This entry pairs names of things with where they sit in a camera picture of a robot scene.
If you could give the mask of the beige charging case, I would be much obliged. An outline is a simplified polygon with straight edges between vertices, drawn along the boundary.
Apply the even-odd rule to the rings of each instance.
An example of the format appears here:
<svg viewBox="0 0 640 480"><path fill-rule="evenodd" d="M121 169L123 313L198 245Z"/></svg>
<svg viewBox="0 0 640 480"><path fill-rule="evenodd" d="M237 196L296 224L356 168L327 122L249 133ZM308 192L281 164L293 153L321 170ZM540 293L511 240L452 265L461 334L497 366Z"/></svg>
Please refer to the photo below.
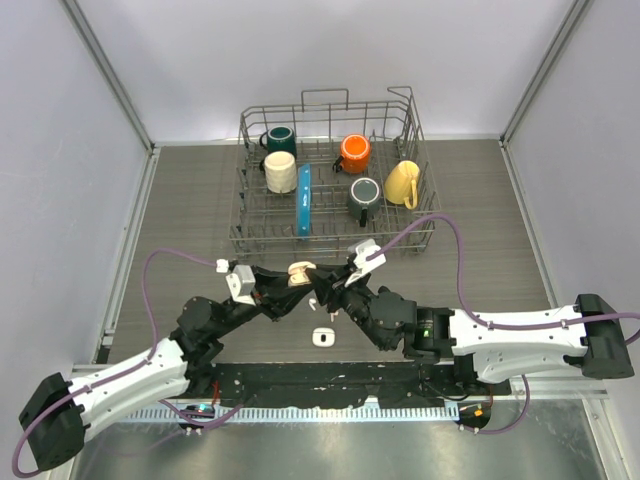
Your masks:
<svg viewBox="0 0 640 480"><path fill-rule="evenodd" d="M310 261L300 261L292 263L287 270L288 274L288 286L298 287L303 285L309 285L311 280L309 279L306 271L308 269L316 269L317 266Z"/></svg>

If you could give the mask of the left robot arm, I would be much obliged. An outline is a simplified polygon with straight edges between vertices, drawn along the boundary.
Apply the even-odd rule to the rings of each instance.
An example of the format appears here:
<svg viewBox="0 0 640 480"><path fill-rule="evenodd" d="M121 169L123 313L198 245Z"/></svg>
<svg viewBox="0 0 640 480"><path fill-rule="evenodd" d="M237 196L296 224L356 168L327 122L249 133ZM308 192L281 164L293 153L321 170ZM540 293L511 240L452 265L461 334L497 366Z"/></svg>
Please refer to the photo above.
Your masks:
<svg viewBox="0 0 640 480"><path fill-rule="evenodd" d="M93 374L67 380L45 377L19 415L23 435L12 470L25 478L19 459L28 447L35 473L52 470L75 457L85 443L137 409L169 397L205 397L213 385L209 371L222 351L221 338L259 315L279 320L312 290L317 267L297 262L284 272L220 263L230 296L222 302L196 296L186 302L178 326L155 336L149 349Z"/></svg>

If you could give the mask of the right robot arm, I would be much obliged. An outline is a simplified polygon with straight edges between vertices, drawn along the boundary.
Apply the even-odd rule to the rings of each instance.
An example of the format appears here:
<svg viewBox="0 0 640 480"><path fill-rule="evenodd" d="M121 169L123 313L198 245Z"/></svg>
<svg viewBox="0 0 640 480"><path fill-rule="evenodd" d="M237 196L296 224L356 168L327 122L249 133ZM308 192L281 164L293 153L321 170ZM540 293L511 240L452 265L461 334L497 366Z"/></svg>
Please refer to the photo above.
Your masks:
<svg viewBox="0 0 640 480"><path fill-rule="evenodd" d="M451 358L451 380L465 395L511 377L574 367L592 379L634 374L618 318L597 294L571 305L533 312L468 314L419 305L386 287L371 291L349 267L305 271L319 304L343 310L380 350L400 349L429 365Z"/></svg>

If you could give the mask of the white charging case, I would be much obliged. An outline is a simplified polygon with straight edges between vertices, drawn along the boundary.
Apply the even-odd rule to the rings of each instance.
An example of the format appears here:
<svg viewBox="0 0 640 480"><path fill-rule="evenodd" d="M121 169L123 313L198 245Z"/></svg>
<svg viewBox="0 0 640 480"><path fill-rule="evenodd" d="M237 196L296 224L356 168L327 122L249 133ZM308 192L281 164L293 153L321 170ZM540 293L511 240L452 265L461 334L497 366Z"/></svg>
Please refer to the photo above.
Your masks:
<svg viewBox="0 0 640 480"><path fill-rule="evenodd" d="M336 333L329 327L318 327L312 332L312 344L318 348L330 348L335 344Z"/></svg>

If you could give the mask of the grey mug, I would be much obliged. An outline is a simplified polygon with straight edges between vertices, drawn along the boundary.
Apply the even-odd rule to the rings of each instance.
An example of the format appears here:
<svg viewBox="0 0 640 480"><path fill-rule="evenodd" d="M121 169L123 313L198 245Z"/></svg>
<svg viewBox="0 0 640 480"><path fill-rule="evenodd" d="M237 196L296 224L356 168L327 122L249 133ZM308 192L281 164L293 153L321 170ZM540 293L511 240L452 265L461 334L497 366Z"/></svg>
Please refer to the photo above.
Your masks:
<svg viewBox="0 0 640 480"><path fill-rule="evenodd" d="M347 208L360 228L364 228L373 219L381 203L381 187L375 180L361 177L352 182L348 191Z"/></svg>

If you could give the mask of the blue plate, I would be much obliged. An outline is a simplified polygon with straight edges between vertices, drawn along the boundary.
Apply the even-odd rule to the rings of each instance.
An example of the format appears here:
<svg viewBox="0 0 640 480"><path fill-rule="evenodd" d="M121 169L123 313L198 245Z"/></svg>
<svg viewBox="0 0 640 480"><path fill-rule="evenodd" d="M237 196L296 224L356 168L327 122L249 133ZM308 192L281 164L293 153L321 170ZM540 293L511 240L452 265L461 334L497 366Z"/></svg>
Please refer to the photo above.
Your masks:
<svg viewBox="0 0 640 480"><path fill-rule="evenodd" d="M298 169L296 193L296 232L299 237L308 237L311 232L311 166L304 164Z"/></svg>

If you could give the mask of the cream textured mug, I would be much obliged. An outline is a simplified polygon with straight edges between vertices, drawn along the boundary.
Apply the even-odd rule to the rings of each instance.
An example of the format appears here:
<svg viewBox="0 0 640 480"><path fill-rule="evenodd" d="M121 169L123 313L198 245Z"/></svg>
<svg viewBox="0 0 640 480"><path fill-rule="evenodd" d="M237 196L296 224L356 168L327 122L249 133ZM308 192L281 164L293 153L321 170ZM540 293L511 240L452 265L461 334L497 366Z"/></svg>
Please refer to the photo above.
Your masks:
<svg viewBox="0 0 640 480"><path fill-rule="evenodd" d="M293 154L276 151L268 154L262 163L267 189L276 194L287 194L297 186L297 167Z"/></svg>

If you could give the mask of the yellow mug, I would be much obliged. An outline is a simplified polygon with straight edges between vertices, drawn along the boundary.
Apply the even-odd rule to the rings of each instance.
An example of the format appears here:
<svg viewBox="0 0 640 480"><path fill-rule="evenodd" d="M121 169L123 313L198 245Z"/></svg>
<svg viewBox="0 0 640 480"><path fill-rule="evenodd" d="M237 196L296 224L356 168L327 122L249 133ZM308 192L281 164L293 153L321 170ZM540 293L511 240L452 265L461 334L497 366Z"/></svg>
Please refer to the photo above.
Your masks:
<svg viewBox="0 0 640 480"><path fill-rule="evenodd" d="M404 205L414 210L418 204L417 184L420 176L419 166L409 160L399 162L384 182L384 197L395 205Z"/></svg>

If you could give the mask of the orange mug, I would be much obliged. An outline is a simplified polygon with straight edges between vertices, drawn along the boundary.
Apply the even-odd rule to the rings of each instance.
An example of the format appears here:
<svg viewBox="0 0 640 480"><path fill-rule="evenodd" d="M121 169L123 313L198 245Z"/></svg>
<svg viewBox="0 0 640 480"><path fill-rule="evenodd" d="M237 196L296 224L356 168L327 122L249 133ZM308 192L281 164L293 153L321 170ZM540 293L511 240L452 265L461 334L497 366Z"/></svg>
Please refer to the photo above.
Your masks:
<svg viewBox="0 0 640 480"><path fill-rule="evenodd" d="M370 141L363 135L347 135L340 144L340 153L332 169L335 173L348 174L363 173L369 164L371 156Z"/></svg>

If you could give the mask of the dark green mug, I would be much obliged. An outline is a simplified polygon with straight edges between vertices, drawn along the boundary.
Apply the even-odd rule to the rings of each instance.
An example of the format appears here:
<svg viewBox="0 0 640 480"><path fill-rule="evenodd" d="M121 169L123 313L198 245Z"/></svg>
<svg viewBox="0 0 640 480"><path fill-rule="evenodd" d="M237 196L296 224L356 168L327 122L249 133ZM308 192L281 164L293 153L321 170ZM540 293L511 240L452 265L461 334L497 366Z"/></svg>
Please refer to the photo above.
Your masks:
<svg viewBox="0 0 640 480"><path fill-rule="evenodd" d="M259 145L268 153L284 151L297 157L295 132L285 125L274 126L259 138Z"/></svg>

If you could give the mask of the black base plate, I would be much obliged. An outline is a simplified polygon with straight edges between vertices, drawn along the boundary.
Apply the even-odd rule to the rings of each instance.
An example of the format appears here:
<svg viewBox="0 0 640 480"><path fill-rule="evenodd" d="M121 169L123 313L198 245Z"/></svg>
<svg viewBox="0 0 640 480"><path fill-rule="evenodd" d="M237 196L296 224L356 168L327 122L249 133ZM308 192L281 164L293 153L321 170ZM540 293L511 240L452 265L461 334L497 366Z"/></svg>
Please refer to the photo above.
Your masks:
<svg viewBox="0 0 640 480"><path fill-rule="evenodd" d="M371 396L383 409L441 406L446 399L508 396L510 383L479 381L470 364L411 362L218 363L189 386L186 396L217 393L222 405L258 408L345 409Z"/></svg>

